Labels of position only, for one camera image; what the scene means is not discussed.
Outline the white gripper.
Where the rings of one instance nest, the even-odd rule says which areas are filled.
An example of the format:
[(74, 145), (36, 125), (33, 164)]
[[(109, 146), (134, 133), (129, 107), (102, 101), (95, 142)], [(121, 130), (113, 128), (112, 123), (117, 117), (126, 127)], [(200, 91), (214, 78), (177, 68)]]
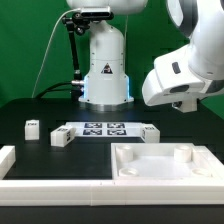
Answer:
[(183, 112), (197, 110), (197, 102), (224, 94), (224, 79), (211, 80), (191, 71), (188, 66), (189, 47), (155, 59), (154, 69), (147, 75), (142, 94), (147, 106), (171, 104)]

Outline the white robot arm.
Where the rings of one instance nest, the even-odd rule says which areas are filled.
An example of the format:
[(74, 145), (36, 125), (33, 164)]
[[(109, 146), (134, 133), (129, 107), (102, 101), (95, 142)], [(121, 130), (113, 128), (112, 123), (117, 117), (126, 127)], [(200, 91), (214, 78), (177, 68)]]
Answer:
[[(124, 37), (108, 24), (115, 15), (141, 12), (148, 0), (66, 0), (75, 11), (74, 30), (90, 36), (90, 71), (79, 101), (98, 110), (133, 100), (124, 72)], [(197, 102), (224, 93), (224, 0), (166, 0), (169, 16), (190, 43), (160, 56), (147, 75), (146, 105), (170, 103), (182, 112)]]

